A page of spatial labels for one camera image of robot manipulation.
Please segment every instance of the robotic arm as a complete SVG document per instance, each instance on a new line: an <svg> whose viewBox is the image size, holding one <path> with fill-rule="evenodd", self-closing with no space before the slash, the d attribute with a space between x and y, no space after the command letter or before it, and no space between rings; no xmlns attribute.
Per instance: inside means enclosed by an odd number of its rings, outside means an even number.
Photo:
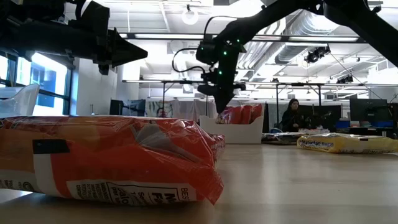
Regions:
<svg viewBox="0 0 398 224"><path fill-rule="evenodd" d="M86 0L0 0L0 50L32 61L35 52L80 57L97 63L103 75L109 66L147 57L147 52L108 30L109 8ZM66 2L76 4L76 20L57 22Z"/></svg>
<svg viewBox="0 0 398 224"><path fill-rule="evenodd" d="M261 29L297 9L324 15L337 24L350 27L398 66L398 31L376 14L380 8L370 10L368 0L278 0L268 7L263 6L261 12L254 16L230 22L215 38L204 36L200 42L197 60L211 66L218 63L218 68L202 75L206 82L214 85L199 86L198 91L214 96L218 113L232 99L235 88L244 89L242 85L234 85L238 55L245 52L243 45Z"/></svg>

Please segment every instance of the ceiling light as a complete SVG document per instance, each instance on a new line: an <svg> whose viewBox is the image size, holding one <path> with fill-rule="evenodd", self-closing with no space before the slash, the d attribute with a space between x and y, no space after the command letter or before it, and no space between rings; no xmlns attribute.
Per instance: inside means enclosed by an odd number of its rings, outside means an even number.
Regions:
<svg viewBox="0 0 398 224"><path fill-rule="evenodd" d="M276 83L263 83L263 82L247 82L247 85L276 85Z"/></svg>
<svg viewBox="0 0 398 224"><path fill-rule="evenodd" d="M148 99L163 99L163 96L149 96ZM176 97L165 97L165 99L181 99L181 100L203 100L205 99L200 97L191 97L191 96L176 96Z"/></svg>
<svg viewBox="0 0 398 224"><path fill-rule="evenodd" d="M193 12L193 16L191 18L187 17L187 13L188 12ZM184 9L184 11L181 14L181 19L187 25L194 25L199 20L199 13L197 11L194 11L194 10Z"/></svg>
<svg viewBox="0 0 398 224"><path fill-rule="evenodd" d="M122 82L128 83L162 83L160 80L123 80Z"/></svg>
<svg viewBox="0 0 398 224"><path fill-rule="evenodd" d="M262 41L278 41L280 40L282 37L281 36L272 36L272 35L255 35L252 39L252 41L256 41L256 40L262 40Z"/></svg>
<svg viewBox="0 0 398 224"><path fill-rule="evenodd" d="M289 37L289 41L319 41L319 42L356 42L358 37L333 37L333 36L324 36L324 37L312 37L312 36L296 36Z"/></svg>
<svg viewBox="0 0 398 224"><path fill-rule="evenodd" d="M150 97L148 97L148 99L162 99L163 100L163 96L150 96ZM165 97L164 99L171 100L171 99L174 99L174 97Z"/></svg>
<svg viewBox="0 0 398 224"><path fill-rule="evenodd" d="M295 47L327 47L328 44L321 44L321 43L294 43L288 42L285 44L286 46L295 46Z"/></svg>
<svg viewBox="0 0 398 224"><path fill-rule="evenodd" d="M203 40L201 34L134 34L136 39L158 39L158 40Z"/></svg>

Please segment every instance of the cable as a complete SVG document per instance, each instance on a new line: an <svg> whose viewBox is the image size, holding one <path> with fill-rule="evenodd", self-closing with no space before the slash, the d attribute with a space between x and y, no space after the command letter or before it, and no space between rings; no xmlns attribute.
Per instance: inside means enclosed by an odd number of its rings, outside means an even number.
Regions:
<svg viewBox="0 0 398 224"><path fill-rule="evenodd" d="M173 57L173 60L172 60L172 67L173 67L173 70L176 71L176 72L187 72L187 71L193 70L193 69L195 69L195 68L200 68L200 69L202 70L203 74L206 73L205 69L202 68L201 66L190 67L190 68L185 69L185 70L182 70L182 71L179 71L179 70L177 70L177 69L174 67L174 59L175 59L175 56L177 56L178 53L180 53L181 51L184 51L184 50L197 50L197 49L196 49L196 48L192 48L192 47L188 47L188 48L184 48L184 49L178 50L178 51L174 54L174 57Z"/></svg>
<svg viewBox="0 0 398 224"><path fill-rule="evenodd" d="M394 101L394 99L396 99L397 97L398 97L398 93L394 94L394 96L392 96L392 100L388 104L391 104Z"/></svg>
<svg viewBox="0 0 398 224"><path fill-rule="evenodd" d="M379 95L377 95L375 92L373 92L369 87L367 87L363 82L361 82L359 79L357 79L354 74L352 72L350 72L346 67L344 67L344 65L342 63L340 63L339 60L337 60L337 58L330 53L330 55L343 67L343 69L346 70L346 72L348 72L352 77L354 77L362 86L364 86L365 88L367 88L371 93L373 93L375 96L377 96L380 100L383 100Z"/></svg>
<svg viewBox="0 0 398 224"><path fill-rule="evenodd" d="M209 20L207 20L207 23L206 23L206 26L205 26L205 31L204 31L204 33L203 33L203 38L205 38L205 37L206 37L206 31L207 31L207 27L209 26L210 22L211 22L211 21L212 21L214 18L217 18L217 17L224 17L224 18L238 19L237 17L233 17L233 16L213 16L213 17L210 17L210 18L209 18Z"/></svg>

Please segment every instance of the table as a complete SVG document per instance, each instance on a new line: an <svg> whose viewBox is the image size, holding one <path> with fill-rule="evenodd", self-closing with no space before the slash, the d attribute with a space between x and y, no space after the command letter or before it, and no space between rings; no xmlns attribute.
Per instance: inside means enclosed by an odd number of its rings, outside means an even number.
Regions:
<svg viewBox="0 0 398 224"><path fill-rule="evenodd" d="M228 145L224 191L209 202L121 207L30 194L0 204L1 223L397 223L398 156ZM5 190L0 190L4 197Z"/></svg>
<svg viewBox="0 0 398 224"><path fill-rule="evenodd" d="M358 134L358 135L374 135L383 136L394 139L394 128L377 128L377 127L357 127L357 128L340 128L337 133Z"/></svg>

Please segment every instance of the white storage bin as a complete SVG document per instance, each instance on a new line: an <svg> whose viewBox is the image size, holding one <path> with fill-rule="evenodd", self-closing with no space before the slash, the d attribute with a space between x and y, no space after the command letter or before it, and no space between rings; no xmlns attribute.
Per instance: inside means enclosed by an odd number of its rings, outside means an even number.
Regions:
<svg viewBox="0 0 398 224"><path fill-rule="evenodd" d="M200 127L210 134L223 134L226 144L261 144L264 117L251 124L216 124L216 119L200 116Z"/></svg>

